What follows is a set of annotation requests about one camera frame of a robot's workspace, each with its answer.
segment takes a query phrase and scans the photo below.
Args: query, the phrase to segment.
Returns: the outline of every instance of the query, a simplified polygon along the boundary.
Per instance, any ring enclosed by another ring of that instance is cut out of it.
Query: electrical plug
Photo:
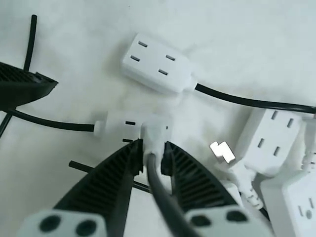
[[[315,170],[316,163],[316,118],[304,120],[305,128],[305,155],[302,162],[302,169],[308,172]]]

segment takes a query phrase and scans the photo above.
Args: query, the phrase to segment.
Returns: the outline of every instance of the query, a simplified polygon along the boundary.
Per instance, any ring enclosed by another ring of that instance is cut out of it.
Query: white cable
[[[244,160],[237,161],[226,142],[219,145],[214,142],[210,148],[219,161],[215,167],[226,174],[226,177],[237,186],[242,196],[253,207],[260,210],[263,207],[263,202],[252,187],[256,172],[247,168]]]

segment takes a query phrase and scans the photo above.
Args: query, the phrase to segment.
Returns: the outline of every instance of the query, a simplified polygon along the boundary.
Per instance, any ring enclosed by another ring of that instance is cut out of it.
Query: black cable
[[[29,43],[28,43],[28,48],[26,51],[25,62],[24,62],[24,67],[23,67],[23,70],[25,70],[25,71],[28,71],[30,69],[33,48],[34,48],[34,41],[35,41],[37,18],[38,17],[36,15],[32,15],[32,17],[31,17]],[[0,124],[0,138],[2,137],[4,130],[8,126],[11,118],[12,118],[12,115],[6,114],[2,123]]]
[[[264,217],[265,217],[268,221],[270,221],[269,214],[268,214],[268,212],[267,212],[267,210],[266,210],[265,208],[261,208],[261,209],[260,209],[260,212],[262,213],[262,215],[264,215]]]
[[[74,169],[86,172],[86,173],[89,173],[89,172],[91,172],[94,169],[91,166],[88,166],[88,165],[85,165],[85,164],[81,164],[81,163],[73,161],[73,160],[69,162],[68,166],[71,167],[71,168],[74,168]],[[139,189],[139,190],[147,192],[149,194],[151,193],[150,189],[149,189],[149,187],[147,185],[139,183],[137,181],[133,182],[133,188]]]
[[[9,115],[15,116],[19,119],[26,120],[28,122],[33,122],[39,125],[43,125],[46,127],[54,127],[63,130],[70,131],[81,131],[81,132],[93,132],[94,125],[93,124],[80,124],[80,123],[67,123],[67,122],[56,122],[43,118],[34,117],[32,115],[27,115],[17,110],[9,110],[5,111]]]
[[[158,178],[156,171],[156,156],[149,155],[147,161],[148,182],[155,201],[174,236],[197,237],[197,233],[185,220],[184,213],[170,197]]]
[[[316,114],[316,107],[313,107],[313,106],[270,102],[270,101],[262,101],[262,100],[252,100],[252,99],[225,94],[220,91],[208,88],[201,84],[197,84],[197,86],[195,87],[195,90],[202,92],[204,94],[210,95],[212,97],[215,97],[217,99],[225,100],[225,101],[232,102],[235,104],[240,104],[240,105],[265,108],[265,109],[287,110],[287,111],[302,112],[302,113],[308,113],[308,114]]]
[[[24,71],[30,70],[30,64],[33,54],[33,48],[34,48],[34,41],[35,41],[35,33],[36,33],[36,23],[38,20],[38,16],[32,15],[31,17],[31,27],[30,27],[30,36],[29,36],[29,43],[28,43],[28,49],[26,51],[25,61],[24,61]]]

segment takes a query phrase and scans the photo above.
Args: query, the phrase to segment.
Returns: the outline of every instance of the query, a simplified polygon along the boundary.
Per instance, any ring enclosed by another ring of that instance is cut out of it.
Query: outlet slot
[[[314,203],[313,203],[313,200],[311,198],[309,198],[310,200],[310,204],[311,204],[311,208],[314,209]]]
[[[275,150],[275,152],[273,153],[273,155],[274,155],[275,157],[277,157],[279,151],[280,151],[280,147],[276,147],[276,150]]]
[[[263,138],[261,138],[261,140],[260,140],[260,142],[259,142],[259,144],[258,144],[258,147],[259,147],[259,148],[261,148],[261,147],[262,147],[262,145],[263,145],[264,141],[265,141],[265,140],[264,140]]]
[[[143,42],[141,42],[141,41],[138,41],[138,44],[141,45],[141,46],[143,46],[143,47],[145,47],[145,48],[147,48],[147,46],[148,46],[147,44],[145,44],[145,43],[143,43]]]
[[[290,128],[292,126],[293,121],[294,121],[294,119],[292,119],[292,118],[289,120],[289,122],[287,124],[288,128]]]
[[[133,142],[133,140],[130,140],[130,139],[123,139],[122,142],[131,143],[131,142]]]
[[[131,121],[125,121],[125,124],[126,124],[126,125],[136,125],[135,122],[131,122]]]
[[[277,114],[278,114],[278,111],[274,111],[274,113],[273,113],[271,119],[272,119],[272,120],[275,120],[276,117],[277,117]]]
[[[171,57],[170,55],[166,55],[166,58],[168,58],[168,59],[170,59],[170,60],[172,60],[172,61],[174,61],[174,60],[176,60],[174,57]]]
[[[301,206],[298,206],[298,209],[300,210],[300,214],[301,214],[301,216],[304,216],[304,215],[303,215],[303,211],[302,211]]]
[[[130,56],[130,58],[131,58],[131,59],[134,59],[134,60],[135,60],[135,61],[137,61],[137,62],[139,62],[139,61],[140,61],[140,59],[139,59],[139,58],[136,58],[136,57],[135,57],[135,56],[133,56],[133,55],[132,55],[132,56]]]
[[[158,72],[164,74],[164,75],[168,75],[168,72],[165,72],[164,70],[159,69]]]

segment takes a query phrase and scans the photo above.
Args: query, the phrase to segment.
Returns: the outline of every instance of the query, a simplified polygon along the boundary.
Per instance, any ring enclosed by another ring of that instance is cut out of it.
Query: white extension cord outlet
[[[275,176],[297,137],[302,118],[292,112],[254,109],[238,140],[235,156],[268,177]]]
[[[276,237],[316,235],[316,173],[284,170],[261,183]]]
[[[183,54],[144,34],[137,34],[121,63],[122,72],[164,94],[194,90],[192,66]]]
[[[105,121],[97,121],[94,135],[100,137],[107,151],[115,152],[127,143],[141,138],[142,124],[152,120],[164,120],[167,140],[172,135],[172,118],[151,113],[108,111]]]

